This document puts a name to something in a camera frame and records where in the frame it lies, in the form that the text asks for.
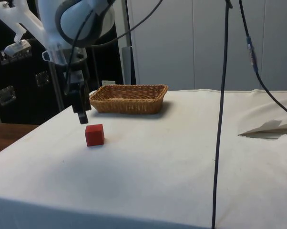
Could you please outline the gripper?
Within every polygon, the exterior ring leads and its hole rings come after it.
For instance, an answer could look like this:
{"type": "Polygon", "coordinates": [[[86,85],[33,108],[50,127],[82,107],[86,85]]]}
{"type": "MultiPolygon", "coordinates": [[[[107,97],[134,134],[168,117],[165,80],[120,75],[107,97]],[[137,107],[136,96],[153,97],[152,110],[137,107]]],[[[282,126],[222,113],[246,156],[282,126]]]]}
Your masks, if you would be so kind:
{"type": "Polygon", "coordinates": [[[82,70],[69,71],[67,92],[70,91],[73,112],[78,115],[80,124],[87,124],[88,117],[86,112],[91,110],[91,104],[87,90],[87,80],[82,70]]]}

